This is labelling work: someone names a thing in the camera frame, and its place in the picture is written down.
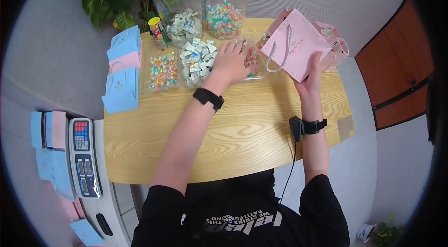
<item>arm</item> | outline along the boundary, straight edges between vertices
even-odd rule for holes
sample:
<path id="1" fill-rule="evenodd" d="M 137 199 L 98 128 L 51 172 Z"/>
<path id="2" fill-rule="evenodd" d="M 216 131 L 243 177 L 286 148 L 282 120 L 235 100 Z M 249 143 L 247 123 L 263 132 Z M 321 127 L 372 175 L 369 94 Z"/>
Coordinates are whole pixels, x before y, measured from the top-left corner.
<path id="1" fill-rule="evenodd" d="M 302 83 L 294 81 L 300 96 L 302 120 L 322 121 L 322 103 L 320 100 L 321 68 L 319 59 L 322 52 L 313 56 L 312 69 L 308 78 Z M 305 170 L 305 185 L 315 176 L 328 175 L 328 144 L 325 130 L 317 134 L 304 135 L 303 169 Z"/>
<path id="2" fill-rule="evenodd" d="M 233 41 L 228 47 L 221 46 L 213 70 L 202 86 L 217 96 L 223 95 L 232 82 L 241 81 L 258 68 L 244 67 L 249 46 L 241 51 L 242 42 L 235 44 Z M 214 114 L 213 104 L 207 102 L 202 105 L 197 99 L 192 99 L 168 138 L 152 186 L 171 187 L 185 195 L 194 158 Z"/>

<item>black wristband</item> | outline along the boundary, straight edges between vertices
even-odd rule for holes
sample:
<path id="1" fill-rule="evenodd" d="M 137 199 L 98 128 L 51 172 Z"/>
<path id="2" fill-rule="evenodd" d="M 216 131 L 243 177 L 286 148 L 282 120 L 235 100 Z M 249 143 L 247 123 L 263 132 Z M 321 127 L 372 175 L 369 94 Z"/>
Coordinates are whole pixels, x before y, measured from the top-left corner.
<path id="1" fill-rule="evenodd" d="M 213 109 L 215 110 L 215 112 L 221 109 L 224 103 L 224 98 L 222 96 L 217 96 L 216 94 L 212 93 L 210 90 L 205 88 L 198 88 L 193 93 L 193 97 L 204 105 L 207 102 L 213 104 Z"/>
<path id="2" fill-rule="evenodd" d="M 326 127 L 328 125 L 327 119 L 323 119 L 322 121 L 303 121 L 303 130 L 304 134 L 316 134 L 319 133 L 319 130 Z"/>

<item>pink paper bag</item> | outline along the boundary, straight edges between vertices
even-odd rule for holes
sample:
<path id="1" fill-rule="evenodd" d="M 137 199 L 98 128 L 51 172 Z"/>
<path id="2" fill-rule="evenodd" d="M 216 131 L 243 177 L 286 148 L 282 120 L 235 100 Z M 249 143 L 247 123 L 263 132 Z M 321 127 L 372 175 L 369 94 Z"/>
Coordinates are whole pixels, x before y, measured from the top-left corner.
<path id="1" fill-rule="evenodd" d="M 128 53 L 125 56 L 121 56 L 117 59 L 109 61 L 111 74 L 130 67 L 140 69 L 142 67 L 141 61 L 141 57 L 139 56 L 137 51 Z"/>
<path id="2" fill-rule="evenodd" d="M 347 43 L 344 41 L 344 38 L 342 38 L 335 26 L 320 21 L 314 21 L 313 26 L 332 47 L 332 50 L 320 62 L 322 68 L 324 71 L 336 69 L 350 54 Z"/>
<path id="3" fill-rule="evenodd" d="M 269 33 L 272 33 L 271 37 L 261 47 L 261 52 L 269 57 L 267 70 L 274 73 L 284 69 L 298 82 L 305 80 L 310 73 L 311 57 L 316 52 L 322 51 L 322 61 L 332 49 L 311 22 L 296 9 L 284 9 L 267 30 L 266 34 Z M 280 67 L 270 70 L 267 67 L 270 60 Z"/>

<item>yellow lid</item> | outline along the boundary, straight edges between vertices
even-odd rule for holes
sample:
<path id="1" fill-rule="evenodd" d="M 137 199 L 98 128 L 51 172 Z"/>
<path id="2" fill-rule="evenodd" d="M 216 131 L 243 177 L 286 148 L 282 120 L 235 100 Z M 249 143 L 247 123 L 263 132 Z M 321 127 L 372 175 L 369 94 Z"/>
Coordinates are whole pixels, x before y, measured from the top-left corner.
<path id="1" fill-rule="evenodd" d="M 160 22 L 160 18 L 159 17 L 154 17 L 154 18 L 151 18 L 149 21 L 148 21 L 148 25 L 156 25 L 157 23 L 159 23 Z"/>

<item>black t-shirt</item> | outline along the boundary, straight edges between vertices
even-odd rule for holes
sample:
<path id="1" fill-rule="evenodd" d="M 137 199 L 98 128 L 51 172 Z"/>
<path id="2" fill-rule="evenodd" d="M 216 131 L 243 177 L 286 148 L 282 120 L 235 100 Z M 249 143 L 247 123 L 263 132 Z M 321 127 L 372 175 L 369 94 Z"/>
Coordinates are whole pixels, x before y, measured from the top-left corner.
<path id="1" fill-rule="evenodd" d="M 305 186 L 299 212 L 247 190 L 208 199 L 186 213 L 179 191 L 152 186 L 132 247 L 350 245 L 347 222 L 326 175 Z"/>

